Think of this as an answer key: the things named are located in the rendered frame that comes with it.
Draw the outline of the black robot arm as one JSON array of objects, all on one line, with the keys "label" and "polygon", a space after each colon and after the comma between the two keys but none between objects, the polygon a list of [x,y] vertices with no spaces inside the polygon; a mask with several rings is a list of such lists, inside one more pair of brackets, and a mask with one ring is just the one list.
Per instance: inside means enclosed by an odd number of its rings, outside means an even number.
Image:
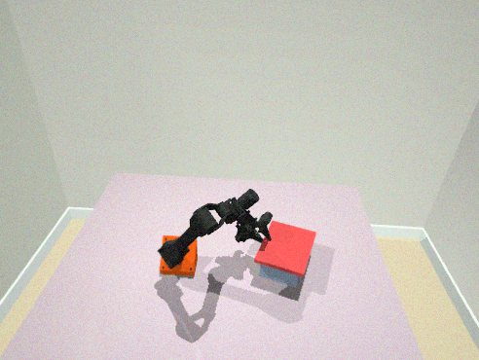
[{"label": "black robot arm", "polygon": [[[237,221],[243,216],[248,208],[259,200],[257,193],[249,189],[238,199],[235,197],[229,198],[226,201],[217,203],[207,203],[193,212],[190,218],[190,227],[180,236],[174,240],[167,240],[163,246],[158,250],[161,256],[170,269],[176,265],[181,265],[184,256],[190,251],[188,247],[199,236],[203,237],[206,234],[212,234],[218,230],[224,222],[228,225]],[[231,202],[231,203],[230,203]],[[214,210],[220,216],[219,224],[212,216],[209,210]],[[249,222],[240,221],[240,225],[236,225],[237,239],[245,242],[251,237],[252,224]],[[180,264],[179,264],[180,263]]]}]

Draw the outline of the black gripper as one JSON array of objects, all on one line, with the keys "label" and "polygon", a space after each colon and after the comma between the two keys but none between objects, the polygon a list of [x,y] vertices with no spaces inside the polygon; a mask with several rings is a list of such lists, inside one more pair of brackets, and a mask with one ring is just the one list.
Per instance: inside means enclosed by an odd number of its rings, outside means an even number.
[{"label": "black gripper", "polygon": [[[262,243],[263,237],[259,235],[259,233],[261,233],[269,241],[271,241],[272,239],[271,239],[271,236],[270,236],[267,225],[270,224],[270,222],[273,218],[273,214],[271,212],[267,211],[266,213],[261,215],[259,221],[257,221],[258,218],[257,217],[254,218],[250,214],[250,210],[245,210],[245,212],[246,213],[243,216],[241,216],[240,218],[237,219],[237,225],[241,224],[241,222],[240,222],[241,220],[249,222],[250,224],[252,224],[251,225],[252,226],[252,232],[251,232],[251,237],[249,239],[254,239],[254,240],[259,241],[259,242]],[[259,229],[258,232],[256,231],[257,227]]]}]

